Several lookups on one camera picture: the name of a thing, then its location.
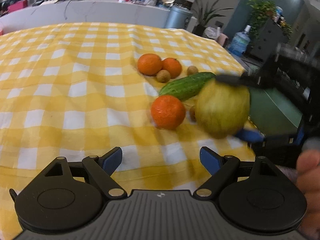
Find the tangerine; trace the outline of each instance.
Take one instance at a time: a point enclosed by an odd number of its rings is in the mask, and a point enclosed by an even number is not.
[[[176,129],[186,116],[186,108],[174,96],[159,96],[151,105],[151,116],[159,128]]]
[[[162,69],[161,58],[152,53],[142,55],[138,59],[137,67],[139,72],[145,75],[155,75]]]
[[[162,69],[169,71],[171,78],[176,78],[182,72],[182,66],[176,58],[166,58],[163,61]]]

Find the gray gripper base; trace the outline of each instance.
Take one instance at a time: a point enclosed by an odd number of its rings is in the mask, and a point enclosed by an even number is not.
[[[16,240],[303,240],[297,231],[257,236],[226,222],[215,205],[189,191],[135,190],[113,200],[91,224],[62,235],[23,231]]]

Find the yellow checkered tablecloth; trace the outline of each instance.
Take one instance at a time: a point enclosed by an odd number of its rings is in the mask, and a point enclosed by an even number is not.
[[[0,37],[0,239],[21,228],[8,190],[20,192],[57,156],[81,161],[120,146],[113,175],[128,192],[196,189],[208,179],[199,149],[253,160],[239,140],[214,140],[189,116],[175,130],[154,127],[150,106],[163,86],[136,70],[140,55],[174,57],[186,68],[237,72],[215,41],[184,30],[107,23],[59,24]],[[187,109],[194,98],[184,102]]]

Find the water bottle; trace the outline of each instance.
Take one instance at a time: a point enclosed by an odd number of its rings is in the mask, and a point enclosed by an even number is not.
[[[233,37],[231,44],[228,47],[230,53],[235,54],[238,57],[241,57],[247,49],[247,46],[250,42],[249,31],[251,26],[247,25],[243,32],[236,33]]]

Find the plant pot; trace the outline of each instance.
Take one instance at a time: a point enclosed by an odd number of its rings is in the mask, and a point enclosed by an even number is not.
[[[202,37],[204,30],[205,30],[205,27],[199,24],[193,28],[192,33]]]

